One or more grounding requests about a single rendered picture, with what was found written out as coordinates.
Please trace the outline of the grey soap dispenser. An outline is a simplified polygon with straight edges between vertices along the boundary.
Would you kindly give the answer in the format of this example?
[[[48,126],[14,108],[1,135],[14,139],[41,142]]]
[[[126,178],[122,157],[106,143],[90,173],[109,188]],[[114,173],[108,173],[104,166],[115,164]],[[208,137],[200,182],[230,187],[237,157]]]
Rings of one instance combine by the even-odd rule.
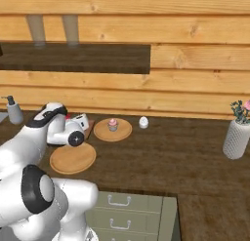
[[[7,111],[9,115],[10,122],[18,125],[23,121],[23,113],[21,111],[20,105],[14,100],[13,96],[6,96]]]

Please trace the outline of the green plant with pink flower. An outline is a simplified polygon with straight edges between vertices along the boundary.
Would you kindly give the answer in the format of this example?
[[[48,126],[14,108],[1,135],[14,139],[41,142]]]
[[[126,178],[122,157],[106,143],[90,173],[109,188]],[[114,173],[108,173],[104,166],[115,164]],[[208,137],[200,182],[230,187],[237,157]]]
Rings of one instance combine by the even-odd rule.
[[[250,100],[246,102],[234,101],[230,104],[230,108],[238,124],[250,124]]]

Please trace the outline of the pink frosted cupcake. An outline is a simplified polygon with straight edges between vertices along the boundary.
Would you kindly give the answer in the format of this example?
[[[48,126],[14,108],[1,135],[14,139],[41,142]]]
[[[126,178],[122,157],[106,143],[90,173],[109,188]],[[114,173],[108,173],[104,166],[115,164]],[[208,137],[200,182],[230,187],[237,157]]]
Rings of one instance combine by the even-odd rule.
[[[116,119],[111,118],[108,123],[107,123],[108,128],[112,131],[115,132],[118,128],[118,122]]]

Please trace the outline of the large round wooden board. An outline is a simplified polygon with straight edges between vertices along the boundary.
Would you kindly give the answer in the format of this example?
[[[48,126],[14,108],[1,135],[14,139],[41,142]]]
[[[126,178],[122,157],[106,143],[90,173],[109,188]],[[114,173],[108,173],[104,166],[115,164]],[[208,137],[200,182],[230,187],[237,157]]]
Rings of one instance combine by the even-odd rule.
[[[57,148],[50,157],[51,167],[63,175],[74,175],[89,169],[96,161],[94,147],[84,142],[79,146]]]

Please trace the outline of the pale green drawer front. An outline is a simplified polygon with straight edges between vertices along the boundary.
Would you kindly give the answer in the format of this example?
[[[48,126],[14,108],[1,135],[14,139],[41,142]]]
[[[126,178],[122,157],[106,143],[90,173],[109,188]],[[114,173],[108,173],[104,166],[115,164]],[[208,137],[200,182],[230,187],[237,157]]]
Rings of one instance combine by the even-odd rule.
[[[112,238],[126,239],[127,241],[158,241],[154,234],[136,234],[127,232],[104,231],[95,229],[100,241],[110,241]]]
[[[110,219],[114,219],[114,225],[116,226],[126,226],[127,220],[130,220],[131,226],[129,230],[117,231],[130,231],[149,234],[157,234],[160,223],[160,215],[155,213],[138,213],[131,211],[101,209],[88,211],[86,213],[86,219],[90,226],[108,230],[115,230],[110,228]]]
[[[132,201],[128,207],[110,206],[107,203],[108,194],[112,195],[112,201],[117,203],[126,203],[127,196],[131,196]],[[98,202],[96,204],[99,208],[137,211],[137,212],[150,212],[159,213],[161,211],[162,198],[160,196],[131,194],[131,193],[117,193],[101,191],[99,193]]]

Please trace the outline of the pale green cabinet panel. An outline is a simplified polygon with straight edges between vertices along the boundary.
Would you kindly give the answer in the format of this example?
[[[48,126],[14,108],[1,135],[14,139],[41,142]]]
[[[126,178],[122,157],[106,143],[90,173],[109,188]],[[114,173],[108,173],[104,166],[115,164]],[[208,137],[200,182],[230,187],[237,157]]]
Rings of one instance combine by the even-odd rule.
[[[177,199],[163,199],[158,241],[181,241]]]

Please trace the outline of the white textured vase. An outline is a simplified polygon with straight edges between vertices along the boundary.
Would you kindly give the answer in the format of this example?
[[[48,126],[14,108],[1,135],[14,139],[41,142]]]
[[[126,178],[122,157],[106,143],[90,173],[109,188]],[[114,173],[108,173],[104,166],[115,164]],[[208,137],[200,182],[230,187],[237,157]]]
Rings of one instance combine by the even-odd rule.
[[[250,124],[239,124],[232,120],[223,145],[227,158],[235,160],[243,156],[250,140]]]

